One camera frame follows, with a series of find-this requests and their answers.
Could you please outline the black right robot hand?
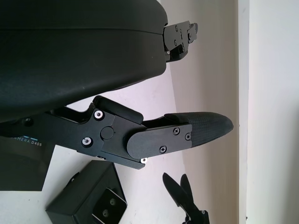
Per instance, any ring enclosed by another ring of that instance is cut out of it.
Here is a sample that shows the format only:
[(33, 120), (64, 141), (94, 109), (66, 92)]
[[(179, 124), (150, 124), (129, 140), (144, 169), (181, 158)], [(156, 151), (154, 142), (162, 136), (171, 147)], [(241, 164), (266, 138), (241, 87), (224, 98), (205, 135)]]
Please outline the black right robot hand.
[(199, 210), (194, 203), (192, 189), (186, 174), (183, 174), (178, 184), (167, 173), (163, 173), (163, 183), (175, 204), (185, 212), (183, 224), (209, 224), (209, 214)]

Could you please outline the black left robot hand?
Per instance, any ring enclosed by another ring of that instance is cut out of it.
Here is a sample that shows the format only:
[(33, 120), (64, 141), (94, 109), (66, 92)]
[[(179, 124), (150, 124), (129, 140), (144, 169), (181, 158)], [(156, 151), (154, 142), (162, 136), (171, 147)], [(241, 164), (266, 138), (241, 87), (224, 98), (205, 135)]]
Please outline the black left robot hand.
[(141, 169), (153, 156), (233, 130), (214, 112), (143, 115), (102, 96), (183, 59), (198, 25), (168, 24), (156, 0), (3, 0), (0, 134)]

